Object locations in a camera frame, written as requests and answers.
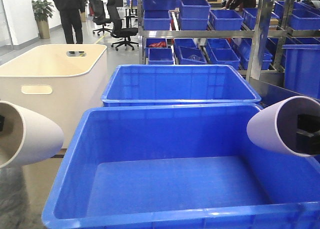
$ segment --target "person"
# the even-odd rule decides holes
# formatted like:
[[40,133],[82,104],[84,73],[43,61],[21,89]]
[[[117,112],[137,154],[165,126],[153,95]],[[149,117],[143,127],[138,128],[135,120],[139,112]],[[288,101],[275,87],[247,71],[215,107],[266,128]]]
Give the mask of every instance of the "person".
[[239,12],[242,12],[243,8],[255,8],[256,0],[223,0],[221,9],[234,10],[239,7]]
[[55,7],[58,9],[61,18],[61,25],[67,44],[74,44],[74,35],[77,44],[83,43],[82,22],[80,12],[85,12],[84,0],[53,0]]

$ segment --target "black bracket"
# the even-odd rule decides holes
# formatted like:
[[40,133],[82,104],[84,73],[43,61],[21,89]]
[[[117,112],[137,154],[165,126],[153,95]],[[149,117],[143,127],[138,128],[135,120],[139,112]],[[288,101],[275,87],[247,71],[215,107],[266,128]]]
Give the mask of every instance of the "black bracket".
[[0,132],[3,131],[4,129],[4,124],[5,124],[5,117],[0,115]]
[[320,117],[300,114],[296,132],[297,152],[309,155],[320,154]]

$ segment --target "white container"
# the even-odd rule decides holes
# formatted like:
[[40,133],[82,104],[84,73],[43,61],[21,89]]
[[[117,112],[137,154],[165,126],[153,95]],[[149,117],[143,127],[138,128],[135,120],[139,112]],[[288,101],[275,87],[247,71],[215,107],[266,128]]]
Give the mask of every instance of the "white container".
[[103,105],[106,50],[100,44],[37,46],[0,66],[0,99],[57,123],[67,148],[84,111]]

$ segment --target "gray floor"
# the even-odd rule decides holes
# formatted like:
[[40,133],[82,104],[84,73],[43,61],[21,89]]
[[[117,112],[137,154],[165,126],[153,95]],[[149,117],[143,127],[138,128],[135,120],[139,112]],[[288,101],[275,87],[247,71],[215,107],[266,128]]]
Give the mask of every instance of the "gray floor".
[[[124,15],[124,9],[120,9],[119,12],[120,16]],[[83,22],[82,27],[85,44],[97,43],[107,46],[106,70],[109,75],[118,65],[139,63],[139,50],[136,46],[134,51],[125,46],[119,47],[119,51],[116,51],[110,45],[118,39],[112,38],[108,32],[100,36],[93,35],[92,30],[98,26],[92,22],[92,18]],[[137,42],[138,37],[132,37],[132,40]],[[51,31],[50,39],[41,39],[24,49],[0,56],[0,63],[8,62],[44,44],[65,44],[62,28]],[[41,222],[41,213],[61,161],[61,158],[50,158],[22,168],[0,169],[0,229],[45,228]]]

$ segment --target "black office chair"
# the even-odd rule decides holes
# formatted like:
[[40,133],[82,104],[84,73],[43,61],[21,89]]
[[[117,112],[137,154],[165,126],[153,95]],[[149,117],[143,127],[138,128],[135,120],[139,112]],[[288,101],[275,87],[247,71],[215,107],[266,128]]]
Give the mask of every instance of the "black office chair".
[[100,33],[102,32],[103,34],[105,32],[111,33],[111,29],[105,28],[107,24],[111,23],[110,18],[106,18],[106,13],[105,13],[105,7],[104,3],[102,0],[89,0],[89,6],[93,10],[93,22],[97,24],[98,26],[102,26],[102,28],[95,29],[92,31],[93,34],[97,32],[98,36],[100,36]]
[[115,47],[115,50],[118,51],[118,47],[121,45],[125,46],[130,46],[132,50],[134,50],[134,46],[132,44],[139,45],[137,42],[131,41],[131,36],[136,36],[138,34],[138,28],[136,27],[130,27],[128,28],[129,25],[129,20],[130,18],[134,16],[126,16],[126,28],[122,28],[122,20],[119,16],[117,7],[116,7],[116,0],[108,0],[106,4],[106,9],[108,10],[109,16],[111,21],[113,22],[113,29],[111,32],[111,36],[113,38],[123,38],[122,41],[119,42],[114,42],[111,44],[111,47],[113,48],[114,45],[117,44]]

